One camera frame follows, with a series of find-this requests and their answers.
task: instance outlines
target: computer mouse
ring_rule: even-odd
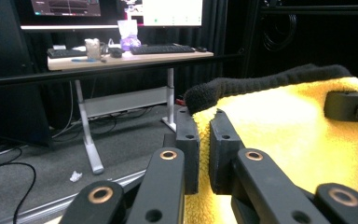
[[[109,48],[107,50],[112,58],[121,58],[125,50],[120,48]]]
[[[196,47],[196,51],[198,51],[198,52],[206,52],[208,50],[205,47]]]

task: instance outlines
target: black fabric edge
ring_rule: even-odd
[[[311,63],[268,77],[219,77],[208,83],[203,83],[187,90],[185,93],[185,102],[188,111],[193,115],[217,105],[217,101],[223,97],[340,77],[352,77],[352,75],[350,71],[342,65],[334,64],[319,67]]]

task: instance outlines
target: table top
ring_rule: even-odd
[[[211,52],[191,52],[191,53],[163,53],[163,54],[141,54],[132,55],[130,51],[122,54],[121,58],[112,58],[109,54],[103,56],[105,62],[72,62],[73,59],[86,60],[87,57],[50,59],[48,57],[48,69],[50,71],[101,67],[107,65],[122,65],[131,63],[155,63],[155,62],[173,62],[183,59],[212,57]]]

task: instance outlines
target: desk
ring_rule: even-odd
[[[91,67],[123,65],[137,63],[156,63],[156,62],[173,62],[181,61],[190,58],[202,58],[211,57],[211,52],[194,52],[194,53],[173,53],[173,54],[144,54],[144,55],[132,55],[129,51],[123,53],[122,58],[116,59],[106,55],[104,59],[105,63],[95,62],[72,62],[73,58],[61,58],[50,59],[48,57],[48,69],[50,71],[57,70],[76,70],[86,69]],[[87,57],[77,57],[78,59],[86,59]],[[93,98],[84,100],[81,89],[80,80],[75,80],[77,100],[80,110],[80,116],[83,124],[84,131],[84,145],[86,147],[89,163],[92,168],[92,172],[95,175],[103,172],[103,164],[98,154],[97,148],[94,145],[90,134],[89,118],[94,116],[101,116],[103,114],[110,114],[122,110],[128,110],[132,108],[157,105],[167,103],[168,114],[166,118],[162,120],[173,130],[176,131],[176,125],[173,122],[173,106],[174,106],[174,86],[173,86],[173,68],[169,68],[167,71],[167,87],[156,88],[146,91],[134,91],[129,93],[117,94],[112,96],[104,96],[99,98]]]

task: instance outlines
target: computer monitor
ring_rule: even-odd
[[[22,30],[117,28],[118,0],[15,0]]]
[[[201,26],[203,0],[122,0],[128,19],[143,26]]]

